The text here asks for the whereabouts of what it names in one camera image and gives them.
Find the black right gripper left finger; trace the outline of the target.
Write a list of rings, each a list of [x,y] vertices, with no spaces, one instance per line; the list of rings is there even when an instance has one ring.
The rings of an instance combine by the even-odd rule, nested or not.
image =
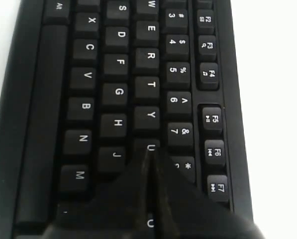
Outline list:
[[[147,201],[151,153],[142,151],[105,191],[54,220],[43,239],[149,239]]]

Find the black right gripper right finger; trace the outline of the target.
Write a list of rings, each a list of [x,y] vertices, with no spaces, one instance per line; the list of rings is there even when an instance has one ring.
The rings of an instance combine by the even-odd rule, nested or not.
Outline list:
[[[152,153],[158,239],[262,239],[250,219],[209,199],[191,185],[162,151]]]

